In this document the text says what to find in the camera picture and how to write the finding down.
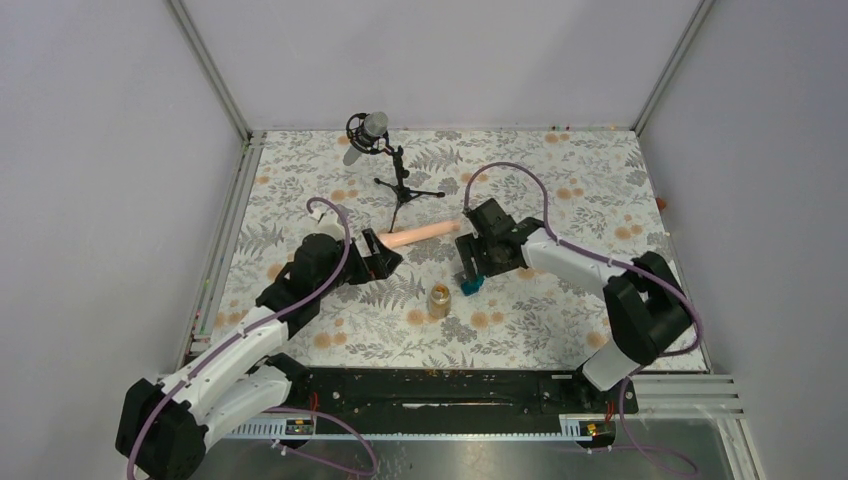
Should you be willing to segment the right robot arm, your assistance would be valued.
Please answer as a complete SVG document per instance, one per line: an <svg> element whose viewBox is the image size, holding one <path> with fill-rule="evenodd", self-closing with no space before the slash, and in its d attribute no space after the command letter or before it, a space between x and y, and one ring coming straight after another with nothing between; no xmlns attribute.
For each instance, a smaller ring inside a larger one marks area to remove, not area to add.
<svg viewBox="0 0 848 480"><path fill-rule="evenodd" d="M697 325L669 264L654 252L632 260L603 256L557 237L540 219L515 221L494 199L464 215L473 227L455 241L464 294L476 293L487 278L524 268L555 275L604 302L612 338L578 368L573 396L583 410L601 410L616 384Z"/></svg>

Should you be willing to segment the teal pill box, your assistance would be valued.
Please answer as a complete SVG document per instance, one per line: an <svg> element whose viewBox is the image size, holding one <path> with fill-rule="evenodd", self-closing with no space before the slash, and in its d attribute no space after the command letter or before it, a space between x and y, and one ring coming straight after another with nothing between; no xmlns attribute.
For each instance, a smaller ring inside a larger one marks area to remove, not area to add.
<svg viewBox="0 0 848 480"><path fill-rule="evenodd" d="M483 276L462 280L460 282L460 290L464 296L474 295L479 292L484 281L485 278Z"/></svg>

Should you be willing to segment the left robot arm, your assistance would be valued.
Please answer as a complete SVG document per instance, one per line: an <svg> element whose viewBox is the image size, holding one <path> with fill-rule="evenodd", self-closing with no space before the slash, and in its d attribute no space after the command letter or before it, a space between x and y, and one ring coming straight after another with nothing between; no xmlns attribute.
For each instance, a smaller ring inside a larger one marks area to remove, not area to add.
<svg viewBox="0 0 848 480"><path fill-rule="evenodd" d="M280 349L318 315L327 294L385 280L402 263L373 230L363 236L367 256L347 235L306 236L232 331L170 376L128 389L115 446L128 459L129 478L141 470L153 479L187 479L247 420L316 401L311 370Z"/></svg>

